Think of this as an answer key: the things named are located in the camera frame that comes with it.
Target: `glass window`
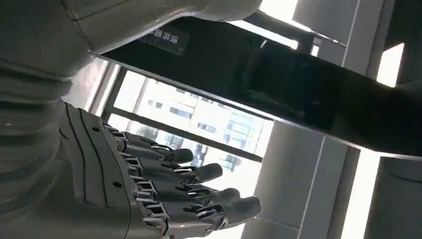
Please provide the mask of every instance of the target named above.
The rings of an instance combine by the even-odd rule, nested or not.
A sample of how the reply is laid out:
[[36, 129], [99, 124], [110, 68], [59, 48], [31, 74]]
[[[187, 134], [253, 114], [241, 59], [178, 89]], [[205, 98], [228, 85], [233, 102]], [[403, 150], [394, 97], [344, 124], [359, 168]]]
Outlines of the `glass window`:
[[215, 131], [216, 131], [216, 128], [209, 126], [209, 125], [206, 125], [204, 123], [198, 123], [198, 128], [204, 129], [204, 130], [211, 132], [211, 133], [215, 133]]
[[237, 157], [232, 155], [232, 154], [228, 154], [225, 159], [224, 159], [225, 163], [224, 163], [224, 167], [230, 169], [231, 171], [234, 169], [234, 167], [236, 166], [236, 163], [238, 161]]
[[170, 107], [170, 112], [173, 113], [173, 114], [176, 114], [178, 116], [188, 118], [188, 119], [190, 119], [192, 117], [191, 113], [183, 111], [183, 110], [176, 109], [174, 107]]
[[181, 148], [183, 145], [183, 138], [176, 135], [168, 135], [166, 137], [166, 145], [171, 148]]
[[134, 134], [143, 136], [145, 138], [148, 138], [150, 140], [156, 140], [158, 136], [158, 131], [156, 128], [149, 127], [149, 126], [142, 126], [140, 127]]
[[129, 71], [114, 106], [261, 157], [272, 127], [269, 120]]

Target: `black panel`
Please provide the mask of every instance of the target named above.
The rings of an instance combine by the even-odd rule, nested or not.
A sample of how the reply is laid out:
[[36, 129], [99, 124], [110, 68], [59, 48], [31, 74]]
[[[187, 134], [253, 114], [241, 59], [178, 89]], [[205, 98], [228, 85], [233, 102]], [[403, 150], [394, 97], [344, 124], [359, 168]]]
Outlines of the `black panel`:
[[189, 42], [189, 34], [166, 25], [150, 32], [139, 40], [170, 53], [183, 56]]
[[422, 135], [413, 130], [420, 116], [406, 91], [227, 23], [183, 18], [170, 25], [190, 34], [183, 57], [141, 41], [105, 57], [159, 81], [322, 131], [352, 146], [403, 158], [422, 155], [415, 143], [404, 143]]

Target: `robotic hand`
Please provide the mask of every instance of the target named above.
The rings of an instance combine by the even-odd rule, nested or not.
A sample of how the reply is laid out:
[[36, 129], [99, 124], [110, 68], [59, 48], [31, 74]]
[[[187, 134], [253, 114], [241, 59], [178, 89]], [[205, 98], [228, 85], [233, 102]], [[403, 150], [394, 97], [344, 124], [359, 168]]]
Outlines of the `robotic hand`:
[[170, 150], [64, 104], [90, 60], [182, 16], [238, 20], [262, 0], [45, 0], [0, 3], [0, 235], [4, 238], [203, 237], [261, 211], [198, 183]]
[[[222, 175], [218, 164], [182, 167], [176, 162], [193, 160], [190, 150], [172, 150], [109, 125], [105, 128], [115, 137], [135, 182], [134, 197], [145, 215], [144, 222], [163, 235], [175, 239], [204, 237], [244, 223], [261, 212], [256, 197], [241, 199], [234, 188], [216, 191], [199, 184]], [[133, 145], [144, 147], [134, 149]]]

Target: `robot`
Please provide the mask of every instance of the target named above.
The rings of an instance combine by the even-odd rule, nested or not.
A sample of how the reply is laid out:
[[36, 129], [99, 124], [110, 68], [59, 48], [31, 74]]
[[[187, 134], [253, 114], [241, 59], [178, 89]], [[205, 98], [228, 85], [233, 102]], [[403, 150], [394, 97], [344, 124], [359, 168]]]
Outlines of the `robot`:
[[182, 167], [191, 152], [119, 132], [60, 97], [95, 56], [182, 16], [238, 20], [260, 2], [0, 3], [2, 238], [204, 237], [259, 214], [259, 199], [201, 185], [219, 165]]

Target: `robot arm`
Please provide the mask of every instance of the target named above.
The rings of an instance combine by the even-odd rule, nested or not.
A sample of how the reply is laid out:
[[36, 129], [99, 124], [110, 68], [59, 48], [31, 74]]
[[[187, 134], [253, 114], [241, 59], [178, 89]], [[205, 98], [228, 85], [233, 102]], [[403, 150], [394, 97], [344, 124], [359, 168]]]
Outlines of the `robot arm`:
[[[121, 155], [111, 146], [110, 133], [101, 121], [65, 106], [60, 97], [68, 92], [70, 78], [97, 54], [182, 16], [242, 19], [260, 2], [0, 3], [0, 32], [4, 36], [0, 39], [1, 234], [15, 238], [85, 235], [146, 239], [165, 235], [165, 231], [147, 226], [136, 211], [130, 194], [133, 180], [127, 177], [125, 164], [119, 161]], [[232, 206], [226, 208], [236, 211]]]

